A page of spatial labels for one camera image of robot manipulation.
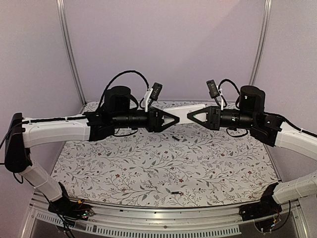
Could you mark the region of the white remote control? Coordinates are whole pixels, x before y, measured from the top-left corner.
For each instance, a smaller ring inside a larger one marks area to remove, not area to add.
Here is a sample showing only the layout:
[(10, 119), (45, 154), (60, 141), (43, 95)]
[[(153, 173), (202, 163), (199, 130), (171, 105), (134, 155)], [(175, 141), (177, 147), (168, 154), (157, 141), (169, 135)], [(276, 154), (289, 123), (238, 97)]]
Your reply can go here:
[[(200, 110), (200, 109), (204, 109), (205, 107), (206, 107), (205, 104), (196, 104), (196, 105), (165, 108), (163, 109), (163, 111), (179, 117), (179, 122), (177, 124), (187, 124), (187, 123), (193, 123), (192, 120), (189, 120), (187, 118), (187, 114)], [(206, 120), (206, 114), (198, 114), (197, 117), (200, 121)], [(164, 118), (165, 124), (169, 122), (173, 122), (173, 119), (171, 117), (164, 116), (163, 118)]]

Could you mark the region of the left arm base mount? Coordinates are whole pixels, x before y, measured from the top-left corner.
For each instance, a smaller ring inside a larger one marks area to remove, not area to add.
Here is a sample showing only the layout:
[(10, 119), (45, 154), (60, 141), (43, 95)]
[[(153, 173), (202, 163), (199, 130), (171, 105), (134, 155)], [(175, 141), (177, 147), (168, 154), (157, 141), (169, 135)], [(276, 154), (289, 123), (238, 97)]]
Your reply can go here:
[(50, 201), (48, 211), (73, 220), (87, 220), (94, 215), (92, 206), (86, 204), (84, 199), (74, 202), (65, 197)]

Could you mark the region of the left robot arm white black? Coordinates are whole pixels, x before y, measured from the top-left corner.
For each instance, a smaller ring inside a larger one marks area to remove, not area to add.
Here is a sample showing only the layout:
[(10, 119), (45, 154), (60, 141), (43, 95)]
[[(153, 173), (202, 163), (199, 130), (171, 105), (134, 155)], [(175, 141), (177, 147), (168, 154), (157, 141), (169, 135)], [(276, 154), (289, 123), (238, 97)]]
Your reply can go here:
[(26, 119), (21, 113), (15, 113), (3, 140), (5, 168), (28, 180), (61, 214), (70, 215), (74, 202), (61, 183), (31, 160), (31, 147), (61, 141), (100, 141), (120, 128), (162, 132), (180, 121), (178, 116), (149, 105), (142, 110), (131, 108), (132, 100), (135, 98), (130, 88), (114, 86), (104, 91), (94, 112), (48, 119)]

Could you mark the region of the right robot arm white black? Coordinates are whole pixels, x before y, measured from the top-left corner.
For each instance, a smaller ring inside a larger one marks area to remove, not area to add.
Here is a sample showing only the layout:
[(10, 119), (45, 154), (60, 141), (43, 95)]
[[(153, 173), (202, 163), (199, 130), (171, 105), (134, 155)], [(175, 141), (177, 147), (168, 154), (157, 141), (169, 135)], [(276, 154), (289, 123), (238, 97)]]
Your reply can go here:
[[(284, 116), (264, 110), (265, 92), (255, 86), (242, 86), (239, 108), (221, 109), (210, 106), (187, 114), (187, 118), (209, 130), (245, 129), (259, 142), (271, 147), (295, 151), (311, 159), (317, 158), (317, 136), (303, 130)], [(267, 216), (275, 204), (283, 204), (317, 192), (317, 173), (267, 187), (256, 206), (260, 216)]]

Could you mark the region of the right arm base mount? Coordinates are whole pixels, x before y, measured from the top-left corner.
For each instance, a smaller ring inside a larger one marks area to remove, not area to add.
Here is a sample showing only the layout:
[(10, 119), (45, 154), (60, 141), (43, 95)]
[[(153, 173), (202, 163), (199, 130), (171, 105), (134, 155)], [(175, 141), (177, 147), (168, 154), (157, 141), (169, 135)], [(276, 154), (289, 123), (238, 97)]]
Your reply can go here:
[(239, 215), (243, 221), (270, 216), (281, 211), (281, 205), (272, 205), (267, 202), (249, 203), (239, 207)]

